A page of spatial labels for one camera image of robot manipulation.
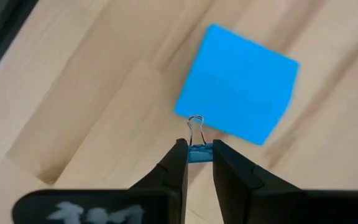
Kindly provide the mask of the blue curved plastic piece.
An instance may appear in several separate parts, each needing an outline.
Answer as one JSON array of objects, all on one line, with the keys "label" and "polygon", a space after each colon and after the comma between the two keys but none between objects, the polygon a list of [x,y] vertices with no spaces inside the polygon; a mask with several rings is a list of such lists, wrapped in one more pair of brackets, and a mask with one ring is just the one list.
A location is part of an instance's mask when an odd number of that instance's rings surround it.
[{"label": "blue curved plastic piece", "polygon": [[290,103],[300,64],[211,24],[175,105],[224,133],[263,145]]}]

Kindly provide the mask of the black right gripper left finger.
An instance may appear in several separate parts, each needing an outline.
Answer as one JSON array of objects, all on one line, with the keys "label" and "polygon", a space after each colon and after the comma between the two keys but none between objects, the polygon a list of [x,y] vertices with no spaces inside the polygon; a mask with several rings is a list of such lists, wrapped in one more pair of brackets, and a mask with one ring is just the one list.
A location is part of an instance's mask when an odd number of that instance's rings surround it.
[{"label": "black right gripper left finger", "polygon": [[187,188],[188,143],[181,138],[129,190],[145,197],[142,224],[185,224]]}]

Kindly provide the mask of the blue binder clip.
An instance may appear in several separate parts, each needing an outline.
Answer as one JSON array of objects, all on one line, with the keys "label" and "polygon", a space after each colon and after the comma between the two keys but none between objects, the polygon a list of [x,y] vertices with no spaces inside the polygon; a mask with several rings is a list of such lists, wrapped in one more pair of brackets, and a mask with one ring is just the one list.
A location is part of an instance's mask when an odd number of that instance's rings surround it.
[{"label": "blue binder clip", "polygon": [[[194,124],[196,120],[199,124],[199,131],[202,140],[202,144],[193,144],[193,136],[194,136]],[[204,125],[204,118],[198,114],[190,116],[187,119],[187,125],[190,130],[190,138],[188,143],[188,163],[195,164],[195,163],[205,163],[205,162],[212,162],[213,161],[213,144],[207,143],[203,125]]]}]

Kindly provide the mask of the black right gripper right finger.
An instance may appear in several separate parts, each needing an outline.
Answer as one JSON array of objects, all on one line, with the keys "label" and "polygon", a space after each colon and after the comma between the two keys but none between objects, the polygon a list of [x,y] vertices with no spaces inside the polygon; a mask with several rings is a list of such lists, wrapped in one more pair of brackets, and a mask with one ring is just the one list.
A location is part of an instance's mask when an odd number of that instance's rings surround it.
[{"label": "black right gripper right finger", "polygon": [[213,141],[213,179],[224,224],[290,224],[303,191]]}]

